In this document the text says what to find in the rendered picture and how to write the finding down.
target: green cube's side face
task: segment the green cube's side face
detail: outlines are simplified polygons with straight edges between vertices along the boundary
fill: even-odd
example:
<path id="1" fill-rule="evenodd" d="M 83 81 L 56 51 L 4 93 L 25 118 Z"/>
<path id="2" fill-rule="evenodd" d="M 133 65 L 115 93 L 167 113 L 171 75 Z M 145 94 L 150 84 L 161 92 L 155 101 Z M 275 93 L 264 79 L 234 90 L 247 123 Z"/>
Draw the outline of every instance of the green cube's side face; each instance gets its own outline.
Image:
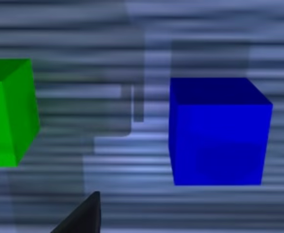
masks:
<path id="1" fill-rule="evenodd" d="M 0 59 L 0 167 L 17 166 L 38 132 L 31 61 Z"/>

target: green cube's top face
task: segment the green cube's top face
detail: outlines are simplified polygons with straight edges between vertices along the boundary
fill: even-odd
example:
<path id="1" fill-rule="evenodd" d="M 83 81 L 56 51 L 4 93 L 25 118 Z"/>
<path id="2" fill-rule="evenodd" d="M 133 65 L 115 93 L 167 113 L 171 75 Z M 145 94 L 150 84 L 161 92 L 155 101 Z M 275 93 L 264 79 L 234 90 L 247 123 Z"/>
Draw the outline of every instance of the green cube's top face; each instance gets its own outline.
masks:
<path id="1" fill-rule="evenodd" d="M 29 59 L 0 59 L 0 82 Z"/>

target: blue box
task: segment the blue box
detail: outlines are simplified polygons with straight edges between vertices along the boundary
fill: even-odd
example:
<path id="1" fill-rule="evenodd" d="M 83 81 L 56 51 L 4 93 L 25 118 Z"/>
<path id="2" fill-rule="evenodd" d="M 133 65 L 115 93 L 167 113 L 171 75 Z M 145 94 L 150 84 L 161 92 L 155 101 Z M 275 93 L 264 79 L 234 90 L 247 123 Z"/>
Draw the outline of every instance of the blue box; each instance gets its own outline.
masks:
<path id="1" fill-rule="evenodd" d="M 246 78 L 171 78 L 175 185 L 260 185 L 272 103 Z"/>

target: green cube's front face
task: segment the green cube's front face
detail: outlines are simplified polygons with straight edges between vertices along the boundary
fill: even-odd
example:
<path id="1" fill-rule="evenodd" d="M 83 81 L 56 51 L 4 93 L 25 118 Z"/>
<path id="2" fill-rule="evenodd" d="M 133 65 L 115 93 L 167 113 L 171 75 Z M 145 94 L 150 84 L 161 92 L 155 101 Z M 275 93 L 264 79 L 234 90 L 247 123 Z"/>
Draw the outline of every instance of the green cube's front face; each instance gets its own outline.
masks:
<path id="1" fill-rule="evenodd" d="M 39 131 L 29 59 L 0 59 L 0 167 L 17 166 Z"/>

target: corrugated metal surface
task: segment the corrugated metal surface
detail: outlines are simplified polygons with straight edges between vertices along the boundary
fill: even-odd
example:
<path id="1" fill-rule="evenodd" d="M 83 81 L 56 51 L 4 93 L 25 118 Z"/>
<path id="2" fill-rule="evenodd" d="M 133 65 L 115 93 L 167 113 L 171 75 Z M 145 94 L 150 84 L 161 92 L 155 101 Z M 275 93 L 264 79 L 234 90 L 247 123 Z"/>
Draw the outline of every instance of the corrugated metal surface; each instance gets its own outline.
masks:
<path id="1" fill-rule="evenodd" d="M 46 232 L 99 190 L 104 228 L 284 230 L 283 0 L 30 2 L 0 1 L 0 57 L 33 59 L 42 123 L 0 169 L 1 225 Z M 248 76 L 273 101 L 263 186 L 173 186 L 171 75 Z"/>

